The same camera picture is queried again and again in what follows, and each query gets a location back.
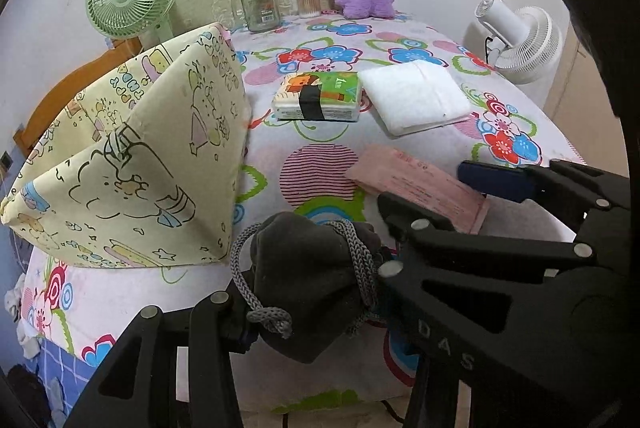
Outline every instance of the black tape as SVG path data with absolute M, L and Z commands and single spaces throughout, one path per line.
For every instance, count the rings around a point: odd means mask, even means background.
M 300 90 L 300 110 L 307 121 L 325 121 L 320 106 L 321 85 L 305 85 Z

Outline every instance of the gray cord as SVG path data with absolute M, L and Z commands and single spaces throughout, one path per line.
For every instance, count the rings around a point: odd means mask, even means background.
M 234 283 L 240 291 L 242 298 L 244 298 L 252 309 L 246 314 L 246 319 L 251 323 L 262 324 L 269 332 L 279 332 L 283 338 L 287 339 L 292 334 L 291 315 L 279 307 L 263 307 L 257 296 L 249 289 L 249 285 L 240 271 L 240 253 L 242 246 L 244 246 L 244 243 L 252 235 L 260 230 L 261 225 L 261 222 L 257 222 L 245 228 L 233 242 L 230 258 L 231 278 L 234 279 Z
M 292 319 L 286 310 L 280 307 L 264 307 L 257 296 L 251 291 L 242 272 L 240 271 L 240 253 L 244 243 L 260 230 L 261 222 L 253 224 L 245 228 L 236 238 L 231 246 L 230 266 L 231 277 L 240 291 L 244 300 L 251 307 L 251 311 L 247 313 L 246 318 L 251 323 L 260 323 L 270 332 L 279 332 L 284 339 L 292 335 Z M 370 317 L 370 311 L 378 304 L 376 294 L 376 267 L 373 257 L 367 246 L 358 238 L 353 224 L 348 220 L 332 220 L 327 222 L 326 226 L 334 228 L 336 233 L 341 234 L 347 241 L 351 261 L 353 262 L 353 270 L 358 282 L 360 297 L 366 307 L 366 311 L 361 314 L 348 327 L 347 334 L 353 336 L 356 334 L 360 326 Z

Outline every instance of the gray drawstring pouch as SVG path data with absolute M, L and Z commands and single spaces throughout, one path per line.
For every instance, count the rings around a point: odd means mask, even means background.
M 374 270 L 390 259 L 371 225 L 355 222 L 347 229 L 369 250 Z M 290 337 L 263 326 L 260 335 L 284 356 L 311 363 L 367 312 L 351 254 L 354 244 L 362 245 L 353 236 L 348 240 L 331 225 L 290 212 L 273 215 L 255 233 L 254 294 L 264 307 L 281 308 L 292 319 Z M 368 277 L 374 280 L 375 274 Z M 375 289 L 374 281 L 370 285 Z

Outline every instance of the headboard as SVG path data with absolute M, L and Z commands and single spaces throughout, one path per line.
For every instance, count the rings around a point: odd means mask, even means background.
M 138 38 L 114 40 L 114 48 L 77 68 L 53 87 L 38 104 L 24 128 L 14 134 L 14 141 L 27 158 L 44 131 L 73 97 L 107 72 L 142 52 Z

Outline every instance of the yellow cartoon fabric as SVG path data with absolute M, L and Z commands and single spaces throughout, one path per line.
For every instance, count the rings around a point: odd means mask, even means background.
M 204 264 L 229 248 L 250 108 L 211 24 L 132 58 L 60 112 L 0 207 L 66 264 Z

